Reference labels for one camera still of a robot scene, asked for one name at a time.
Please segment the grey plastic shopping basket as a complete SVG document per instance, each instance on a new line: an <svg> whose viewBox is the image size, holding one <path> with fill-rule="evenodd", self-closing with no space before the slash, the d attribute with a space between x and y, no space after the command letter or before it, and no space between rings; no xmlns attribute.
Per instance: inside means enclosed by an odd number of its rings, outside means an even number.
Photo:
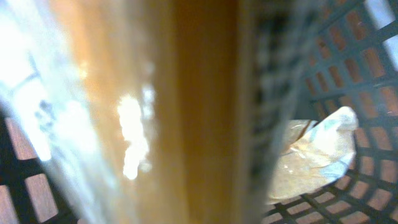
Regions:
<svg viewBox="0 0 398 224"><path fill-rule="evenodd" d="M359 118L357 155L340 180L265 208L264 223L397 222L397 2L328 1L302 78L298 119L340 106ZM78 223L29 141L1 112L1 222Z"/></svg>

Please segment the beige pasta bag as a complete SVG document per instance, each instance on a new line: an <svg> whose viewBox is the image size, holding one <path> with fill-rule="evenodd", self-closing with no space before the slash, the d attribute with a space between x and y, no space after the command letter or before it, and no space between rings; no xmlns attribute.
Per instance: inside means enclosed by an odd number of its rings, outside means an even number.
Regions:
<svg viewBox="0 0 398 224"><path fill-rule="evenodd" d="M321 121L290 120L266 204L314 192L342 178L356 155L354 131L358 125L349 106Z"/></svg>

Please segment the orange spaghetti pasta packet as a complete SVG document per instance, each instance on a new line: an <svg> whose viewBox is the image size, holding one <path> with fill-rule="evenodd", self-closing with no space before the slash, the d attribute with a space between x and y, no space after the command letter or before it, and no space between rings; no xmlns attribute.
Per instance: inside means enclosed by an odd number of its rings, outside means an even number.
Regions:
<svg viewBox="0 0 398 224"><path fill-rule="evenodd" d="M1 182L37 223L260 223L310 1L2 1Z"/></svg>

